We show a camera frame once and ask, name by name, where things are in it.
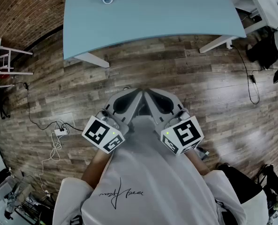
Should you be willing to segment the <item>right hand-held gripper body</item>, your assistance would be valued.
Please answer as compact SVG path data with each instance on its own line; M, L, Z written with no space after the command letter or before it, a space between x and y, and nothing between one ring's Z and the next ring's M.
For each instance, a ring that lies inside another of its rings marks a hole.
M194 149L204 138L197 118L181 105L175 111L154 112L154 122L158 139L176 156Z

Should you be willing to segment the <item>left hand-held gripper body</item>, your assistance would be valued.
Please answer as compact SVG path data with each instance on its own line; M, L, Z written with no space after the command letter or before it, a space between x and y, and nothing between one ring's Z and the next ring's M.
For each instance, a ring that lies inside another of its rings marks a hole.
M90 117L82 136L103 152L112 153L129 138L127 109L127 105L106 105Z

